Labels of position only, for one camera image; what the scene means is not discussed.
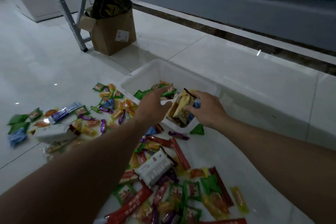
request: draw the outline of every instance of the white snack package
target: white snack package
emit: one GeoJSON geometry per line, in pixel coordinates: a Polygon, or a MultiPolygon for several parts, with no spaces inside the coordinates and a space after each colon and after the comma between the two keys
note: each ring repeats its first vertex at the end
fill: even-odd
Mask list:
{"type": "Polygon", "coordinates": [[[46,128],[38,128],[35,138],[44,143],[62,142],[74,139],[80,132],[72,125],[57,124],[46,128]]]}
{"type": "Polygon", "coordinates": [[[173,165],[174,163],[168,158],[167,154],[160,149],[138,167],[135,173],[147,186],[152,187],[173,165]]]}

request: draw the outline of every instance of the glossy floor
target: glossy floor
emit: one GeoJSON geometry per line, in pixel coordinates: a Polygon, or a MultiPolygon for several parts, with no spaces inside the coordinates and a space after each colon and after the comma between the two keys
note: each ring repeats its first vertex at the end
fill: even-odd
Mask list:
{"type": "MultiPolygon", "coordinates": [[[[6,123],[12,115],[28,113],[36,107],[43,110],[64,107],[74,101],[96,105],[93,85],[118,84],[121,78],[155,58],[170,60],[221,84],[221,102],[229,115],[336,149],[334,76],[136,10],[133,14],[137,42],[110,57],[95,52],[90,43],[89,51],[81,52],[62,17],[36,24],[6,4],[0,5],[0,14],[3,138],[0,140],[0,193],[45,163],[41,145],[34,138],[16,149],[9,148],[5,140],[6,123]]],[[[239,34],[258,38],[245,31],[239,34]]],[[[261,38],[268,44],[279,44],[308,56],[329,58],[265,37],[258,40],[261,38]]],[[[207,129],[206,136],[181,142],[181,147],[192,165],[216,165],[226,177],[226,184],[241,187],[251,209],[247,216],[249,224],[309,223],[219,133],[207,129]]],[[[111,211],[114,203],[113,199],[109,200],[100,214],[111,211]]]]}

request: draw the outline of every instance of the hand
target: hand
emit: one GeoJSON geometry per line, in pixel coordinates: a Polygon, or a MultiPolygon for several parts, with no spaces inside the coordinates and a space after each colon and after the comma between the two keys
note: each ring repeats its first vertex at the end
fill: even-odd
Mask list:
{"type": "Polygon", "coordinates": [[[197,120],[209,128],[215,128],[216,123],[229,116],[225,112],[219,99],[207,92],[193,91],[193,95],[201,100],[201,108],[196,109],[191,105],[184,107],[184,110],[191,112],[197,120]]]}
{"type": "Polygon", "coordinates": [[[140,101],[134,118],[147,127],[160,123],[172,105],[170,101],[161,105],[161,96],[167,90],[168,87],[162,87],[147,93],[140,101]]]}

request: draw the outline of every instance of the dark floor trim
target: dark floor trim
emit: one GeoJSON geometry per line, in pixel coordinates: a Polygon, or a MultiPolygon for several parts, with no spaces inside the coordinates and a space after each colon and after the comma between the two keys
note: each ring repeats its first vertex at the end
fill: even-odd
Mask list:
{"type": "MultiPolygon", "coordinates": [[[[194,21],[190,21],[190,20],[187,20],[187,19],[184,19],[184,18],[180,18],[178,16],[167,14],[167,13],[164,13],[164,12],[161,12],[161,11],[158,11],[158,10],[154,10],[152,8],[148,8],[148,7],[145,7],[145,6],[142,6],[142,5],[137,5],[137,4],[133,3],[133,9],[139,10],[139,11],[147,13],[147,14],[154,15],[156,17],[159,17],[159,18],[171,21],[171,22],[178,23],[178,24],[186,26],[186,27],[196,29],[198,31],[204,32],[204,33],[209,34],[209,35],[214,35],[214,36],[220,37],[222,39],[226,39],[228,41],[244,45],[246,47],[255,49],[256,51],[261,50],[264,53],[276,56],[278,58],[282,58],[282,59],[300,64],[300,65],[303,65],[305,67],[309,67],[309,68],[315,69],[317,71],[321,71],[321,72],[336,76],[336,65],[325,62],[325,61],[321,61],[321,60],[318,60],[318,59],[315,59],[315,58],[307,57],[307,56],[304,56],[300,53],[288,51],[288,50],[285,50],[285,49],[282,49],[282,48],[279,48],[279,47],[272,46],[270,44],[265,44],[265,43],[262,43],[262,42],[259,42],[259,41],[253,40],[253,39],[249,39],[249,38],[244,37],[244,36],[236,35],[236,34],[233,34],[233,33],[227,32],[227,31],[223,31],[223,30],[213,28],[213,27],[210,27],[210,26],[207,26],[207,25],[203,25],[203,24],[198,23],[198,22],[194,22],[194,21]]],[[[325,52],[328,52],[326,54],[329,54],[331,56],[336,56],[335,52],[324,50],[323,53],[325,53],[325,52]]]]}

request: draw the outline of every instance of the white plastic container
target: white plastic container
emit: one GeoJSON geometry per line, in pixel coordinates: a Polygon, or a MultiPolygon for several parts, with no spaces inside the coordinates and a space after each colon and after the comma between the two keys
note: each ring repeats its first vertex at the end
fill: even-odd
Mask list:
{"type": "MultiPolygon", "coordinates": [[[[133,95],[138,90],[144,91],[150,89],[154,84],[158,84],[159,80],[173,83],[174,87],[179,92],[182,92],[183,88],[186,88],[188,90],[208,92],[217,97],[219,97],[221,92],[220,87],[215,82],[212,82],[211,80],[189,70],[183,69],[174,63],[161,59],[152,60],[138,68],[126,76],[117,88],[134,103],[139,104],[140,100],[135,98],[133,95]]],[[[185,134],[193,130],[193,128],[199,123],[198,120],[194,118],[188,126],[180,128],[176,124],[167,120],[167,118],[164,118],[162,122],[174,131],[185,134]]]]}

